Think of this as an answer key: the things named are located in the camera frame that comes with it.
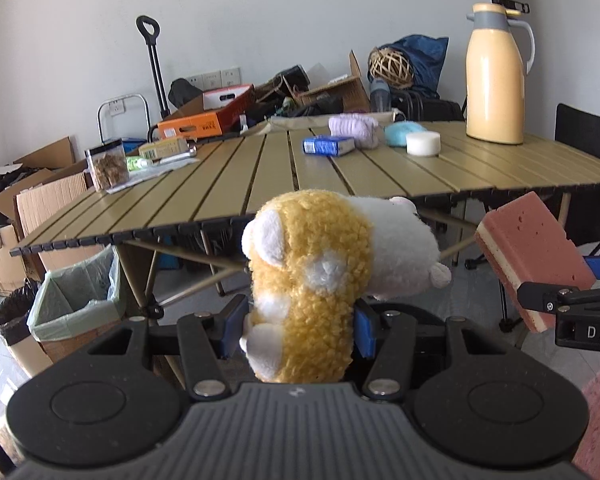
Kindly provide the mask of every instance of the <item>yellow thermos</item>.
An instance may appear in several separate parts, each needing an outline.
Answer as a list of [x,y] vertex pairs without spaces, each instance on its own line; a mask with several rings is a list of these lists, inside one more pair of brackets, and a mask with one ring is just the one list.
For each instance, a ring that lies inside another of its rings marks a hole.
[[[496,4],[475,4],[467,19],[474,31],[466,53],[466,134],[502,144],[521,144],[525,125],[525,75],[536,57],[531,26],[520,12]],[[531,58],[523,66],[509,27],[525,28]]]

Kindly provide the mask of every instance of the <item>light blue plush item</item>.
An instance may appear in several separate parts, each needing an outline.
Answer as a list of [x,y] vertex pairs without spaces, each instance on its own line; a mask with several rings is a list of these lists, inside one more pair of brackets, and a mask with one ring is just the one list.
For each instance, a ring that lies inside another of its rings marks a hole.
[[384,138],[389,146],[407,145],[407,135],[413,132],[426,132],[424,126],[420,126],[413,121],[400,121],[399,123],[389,124],[384,128]]

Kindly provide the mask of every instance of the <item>glass jar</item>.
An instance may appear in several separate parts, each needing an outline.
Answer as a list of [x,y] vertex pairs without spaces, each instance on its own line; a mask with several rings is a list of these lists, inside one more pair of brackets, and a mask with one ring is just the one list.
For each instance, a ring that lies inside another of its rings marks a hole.
[[122,139],[110,140],[85,150],[93,186],[97,191],[110,189],[129,180]]

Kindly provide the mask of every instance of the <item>gray ribbed panel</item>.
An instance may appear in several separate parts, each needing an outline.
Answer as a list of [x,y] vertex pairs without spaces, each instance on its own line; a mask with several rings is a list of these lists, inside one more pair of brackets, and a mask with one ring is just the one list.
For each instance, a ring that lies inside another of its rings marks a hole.
[[348,384],[248,383],[221,402],[193,406],[161,447],[126,464],[66,471],[27,462],[17,480],[584,480],[571,465],[491,472],[433,449],[390,404]]

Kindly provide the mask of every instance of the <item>yellow fur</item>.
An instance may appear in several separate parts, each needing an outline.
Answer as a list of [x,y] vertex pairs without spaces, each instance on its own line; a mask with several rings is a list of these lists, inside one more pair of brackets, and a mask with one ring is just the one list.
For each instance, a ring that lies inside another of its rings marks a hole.
[[[283,321],[283,352],[272,382],[319,383],[342,378],[351,362],[352,308],[366,289],[371,270],[371,225],[336,193],[307,190],[281,195],[261,210],[275,209],[285,234],[282,268],[250,251],[253,295],[291,299]],[[347,263],[334,292],[306,285],[313,257],[334,251]],[[262,322],[257,312],[253,323]]]

